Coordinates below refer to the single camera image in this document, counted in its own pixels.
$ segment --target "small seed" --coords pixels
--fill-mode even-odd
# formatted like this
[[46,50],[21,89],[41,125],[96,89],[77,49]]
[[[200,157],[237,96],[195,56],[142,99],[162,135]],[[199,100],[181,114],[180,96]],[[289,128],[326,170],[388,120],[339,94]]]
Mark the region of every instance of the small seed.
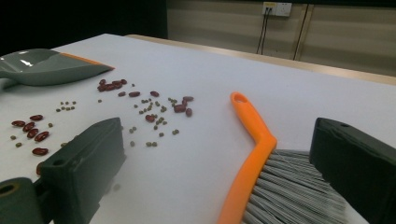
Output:
[[17,126],[17,127],[23,127],[25,125],[25,122],[22,120],[15,120],[12,121],[11,123],[13,126]]
[[138,95],[140,95],[140,91],[131,91],[131,92],[129,92],[129,96],[130,97],[136,97]]
[[31,120],[42,120],[44,117],[42,115],[34,115],[30,117]]
[[32,150],[32,153],[37,156],[45,156],[49,153],[49,150],[47,148],[37,147]]

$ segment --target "broom bristles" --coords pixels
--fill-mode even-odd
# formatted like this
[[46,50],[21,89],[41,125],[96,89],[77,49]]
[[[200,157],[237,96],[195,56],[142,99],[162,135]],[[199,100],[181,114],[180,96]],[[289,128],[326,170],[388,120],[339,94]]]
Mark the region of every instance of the broom bristles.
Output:
[[309,163],[307,152],[278,149],[257,179],[243,223],[346,223],[346,205]]

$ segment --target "scattered beans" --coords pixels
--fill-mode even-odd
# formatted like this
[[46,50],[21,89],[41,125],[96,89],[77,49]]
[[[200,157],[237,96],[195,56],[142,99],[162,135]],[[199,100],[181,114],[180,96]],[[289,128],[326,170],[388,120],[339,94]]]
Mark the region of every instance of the scattered beans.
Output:
[[160,94],[157,91],[151,91],[149,94],[154,96],[154,97],[159,97],[160,96]]
[[185,112],[186,111],[186,106],[184,106],[184,105],[175,105],[174,106],[174,110],[175,110],[176,113]]
[[47,148],[37,147],[32,150],[32,153],[37,156],[45,156],[49,153],[49,150]]
[[29,133],[27,133],[27,137],[34,138],[36,134],[38,134],[38,129],[31,129]]
[[30,117],[31,120],[42,120],[44,117],[42,115],[34,115]]
[[154,122],[154,120],[155,120],[155,117],[154,117],[154,116],[152,116],[152,115],[146,115],[146,121],[148,121],[148,122]]
[[46,139],[50,135],[49,132],[42,132],[35,137],[35,141],[41,142]]
[[136,97],[140,95],[140,91],[131,91],[129,92],[130,97]]
[[23,127],[25,125],[25,122],[22,120],[15,120],[12,121],[11,123],[13,126],[17,126],[17,127]]
[[22,130],[26,133],[26,132],[29,132],[34,127],[35,127],[35,123],[34,122],[29,122],[25,126],[23,126]]
[[192,115],[192,109],[191,108],[188,108],[186,110],[186,115],[187,115],[187,117],[191,117],[191,115]]

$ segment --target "dustpan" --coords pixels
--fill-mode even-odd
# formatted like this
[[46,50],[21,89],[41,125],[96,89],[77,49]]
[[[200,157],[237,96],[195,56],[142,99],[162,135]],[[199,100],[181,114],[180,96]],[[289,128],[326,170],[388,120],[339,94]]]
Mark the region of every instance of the dustpan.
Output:
[[94,77],[114,67],[52,49],[28,49],[0,57],[0,77],[28,86],[51,86]]

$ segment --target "white table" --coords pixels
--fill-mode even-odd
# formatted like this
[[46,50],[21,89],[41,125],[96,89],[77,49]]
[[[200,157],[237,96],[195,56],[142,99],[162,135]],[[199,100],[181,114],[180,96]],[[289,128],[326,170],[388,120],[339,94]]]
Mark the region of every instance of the white table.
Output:
[[[142,39],[99,35],[55,49],[116,67],[97,77],[52,87],[4,88],[3,81],[0,180],[18,176],[37,180],[36,165],[61,143],[95,122],[120,117],[128,157],[114,179],[120,189],[104,196],[92,223],[215,223],[235,174],[254,147],[230,104],[233,91],[244,93],[256,106],[278,139],[277,148],[309,150],[318,117],[343,121],[396,147],[394,78],[377,81],[376,75],[330,68],[340,71],[341,76],[334,76],[314,65],[306,70],[306,65],[266,63],[260,56],[251,60]],[[343,73],[368,78],[342,77]],[[128,84],[118,91],[99,92],[96,87],[102,78],[125,78]],[[119,97],[120,91],[141,91],[142,95]],[[140,100],[148,99],[150,91],[161,95],[151,97],[154,101],[168,106],[163,115],[154,106],[153,113],[168,121],[157,131],[138,113],[144,106]],[[180,101],[185,95],[195,98],[190,103],[191,118],[173,113],[167,100]],[[76,109],[56,112],[60,102],[66,101],[76,101]],[[10,124],[35,114],[45,117],[38,128],[51,132],[39,144]],[[48,128],[49,122],[54,127]],[[133,126],[137,131],[129,133]],[[180,134],[172,135],[174,129]],[[12,141],[12,134],[18,139]],[[129,146],[132,140],[135,147]],[[16,148],[17,141],[23,146]],[[158,146],[146,147],[147,141],[156,141]],[[31,150],[37,146],[49,148],[49,155],[33,156]],[[359,216],[351,214],[351,223],[361,223]]]

